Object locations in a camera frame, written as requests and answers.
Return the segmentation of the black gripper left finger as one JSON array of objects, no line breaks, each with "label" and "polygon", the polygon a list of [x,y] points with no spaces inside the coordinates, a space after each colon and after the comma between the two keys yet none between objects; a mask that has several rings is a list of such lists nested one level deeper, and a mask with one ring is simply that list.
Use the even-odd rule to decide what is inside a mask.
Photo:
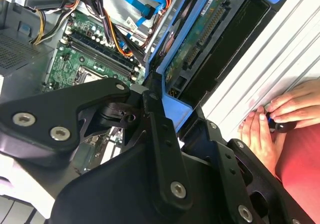
[{"label": "black gripper left finger", "polygon": [[124,152],[147,139],[177,139],[161,94],[157,77],[136,90],[105,78],[3,103],[0,151],[14,164],[0,172],[51,216],[62,190],[88,173],[70,165],[82,141],[111,127],[124,130]]}]

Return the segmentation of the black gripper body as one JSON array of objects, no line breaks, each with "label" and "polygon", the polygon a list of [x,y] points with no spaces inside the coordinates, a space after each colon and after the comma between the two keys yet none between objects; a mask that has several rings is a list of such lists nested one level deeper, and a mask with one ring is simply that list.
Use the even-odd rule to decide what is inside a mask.
[{"label": "black gripper body", "polygon": [[209,144],[203,159],[182,154],[175,138],[146,139],[69,183],[52,224],[234,224],[223,189],[237,173],[233,151]]}]

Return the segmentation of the person's right hand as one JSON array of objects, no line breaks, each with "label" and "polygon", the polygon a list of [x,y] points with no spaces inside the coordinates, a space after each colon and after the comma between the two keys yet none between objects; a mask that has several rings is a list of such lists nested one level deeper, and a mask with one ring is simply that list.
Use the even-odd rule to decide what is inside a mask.
[{"label": "person's right hand", "polygon": [[267,107],[276,123],[296,122],[296,128],[320,123],[320,80],[301,83],[274,98]]}]

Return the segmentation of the person's left hand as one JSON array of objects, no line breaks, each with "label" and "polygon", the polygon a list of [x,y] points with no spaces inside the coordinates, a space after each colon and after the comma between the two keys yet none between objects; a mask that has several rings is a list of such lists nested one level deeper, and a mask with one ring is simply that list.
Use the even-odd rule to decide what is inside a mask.
[{"label": "person's left hand", "polygon": [[276,166],[286,139],[285,133],[271,133],[265,109],[260,106],[250,112],[238,128],[238,136],[276,177]]}]

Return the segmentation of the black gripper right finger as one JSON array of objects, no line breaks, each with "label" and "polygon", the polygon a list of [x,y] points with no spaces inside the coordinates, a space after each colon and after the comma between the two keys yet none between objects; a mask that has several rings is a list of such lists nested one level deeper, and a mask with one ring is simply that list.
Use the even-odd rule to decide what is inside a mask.
[{"label": "black gripper right finger", "polygon": [[218,126],[196,107],[178,136],[182,151],[203,160],[197,190],[213,198],[222,224],[311,224],[313,221],[280,182],[239,139],[225,141]]}]

